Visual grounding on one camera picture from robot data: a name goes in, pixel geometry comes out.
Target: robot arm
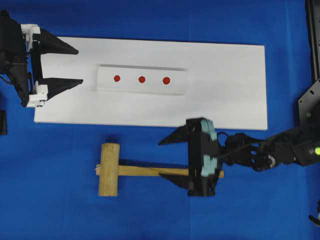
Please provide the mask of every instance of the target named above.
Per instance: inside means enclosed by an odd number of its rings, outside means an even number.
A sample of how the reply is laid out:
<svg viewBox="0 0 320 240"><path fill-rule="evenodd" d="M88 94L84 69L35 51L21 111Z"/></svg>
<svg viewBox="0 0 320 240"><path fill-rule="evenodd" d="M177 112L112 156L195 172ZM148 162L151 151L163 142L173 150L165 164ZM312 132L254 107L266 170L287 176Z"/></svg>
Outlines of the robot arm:
<svg viewBox="0 0 320 240"><path fill-rule="evenodd" d="M43 78L41 55L78 54L78 50L36 24L19 24L0 11L0 74L7 75L23 107L42 107L55 95L81 84L81 79ZM28 57L32 73L28 72Z"/></svg>

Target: white foam block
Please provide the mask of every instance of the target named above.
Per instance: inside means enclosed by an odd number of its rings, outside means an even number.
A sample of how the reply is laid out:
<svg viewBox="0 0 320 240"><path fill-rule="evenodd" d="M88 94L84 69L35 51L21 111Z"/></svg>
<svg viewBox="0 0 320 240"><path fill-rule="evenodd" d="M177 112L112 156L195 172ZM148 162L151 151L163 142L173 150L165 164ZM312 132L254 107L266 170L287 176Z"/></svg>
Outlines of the white foam block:
<svg viewBox="0 0 320 240"><path fill-rule="evenodd" d="M187 118L205 117L216 128L268 128L264 46L61 39L79 54L43 55L44 78L84 81L36 108L35 122L173 127ZM112 92L101 90L100 85L97 90L98 70L106 66L164 71L159 76L166 70L184 70L186 90L179 95L162 94L163 90L151 94L157 87L143 93L130 91L132 87Z"/></svg>
<svg viewBox="0 0 320 240"><path fill-rule="evenodd" d="M187 72L183 69L104 65L98 68L97 90L183 95L187 90Z"/></svg>

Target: cable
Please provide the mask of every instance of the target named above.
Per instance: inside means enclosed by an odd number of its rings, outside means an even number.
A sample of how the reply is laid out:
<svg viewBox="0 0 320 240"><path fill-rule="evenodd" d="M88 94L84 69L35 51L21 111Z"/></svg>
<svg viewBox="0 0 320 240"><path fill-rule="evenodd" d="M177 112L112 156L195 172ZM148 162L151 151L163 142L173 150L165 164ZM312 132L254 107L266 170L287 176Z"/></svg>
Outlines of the cable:
<svg viewBox="0 0 320 240"><path fill-rule="evenodd" d="M14 86L14 84L13 84L12 82L6 80L3 76L0 76L0 79L1 79L2 81L4 81L6 84L8 84L8 85L13 85L13 86Z"/></svg>

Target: blue cloth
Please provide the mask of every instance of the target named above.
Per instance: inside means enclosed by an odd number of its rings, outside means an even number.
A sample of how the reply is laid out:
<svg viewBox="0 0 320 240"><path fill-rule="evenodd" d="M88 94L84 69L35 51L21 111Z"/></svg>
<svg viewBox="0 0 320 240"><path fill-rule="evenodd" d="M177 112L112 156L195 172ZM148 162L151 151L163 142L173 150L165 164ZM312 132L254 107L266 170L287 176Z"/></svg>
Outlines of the blue cloth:
<svg viewBox="0 0 320 240"><path fill-rule="evenodd" d="M265 45L268 130L244 130L256 138L298 124L297 98L312 83L304 0L3 0L1 8L60 36ZM173 128L37 124L12 87L0 83L0 92L1 240L319 239L308 220L320 199L318 164L225 166L215 197L187 197L160 177L120 177L118 197L98 197L102 143L120 143L125 162L185 166L187 145L157 146Z"/></svg>

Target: black bracket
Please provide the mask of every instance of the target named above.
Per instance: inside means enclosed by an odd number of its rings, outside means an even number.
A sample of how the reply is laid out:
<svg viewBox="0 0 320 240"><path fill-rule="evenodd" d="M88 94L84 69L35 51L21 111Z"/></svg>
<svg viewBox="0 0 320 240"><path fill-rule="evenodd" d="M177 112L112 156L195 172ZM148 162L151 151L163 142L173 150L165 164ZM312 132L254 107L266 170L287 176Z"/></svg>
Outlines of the black bracket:
<svg viewBox="0 0 320 240"><path fill-rule="evenodd" d="M305 1L308 38L310 44L310 60L312 70L312 86L298 100L300 124L311 122L312 109L320 101L320 1Z"/></svg>

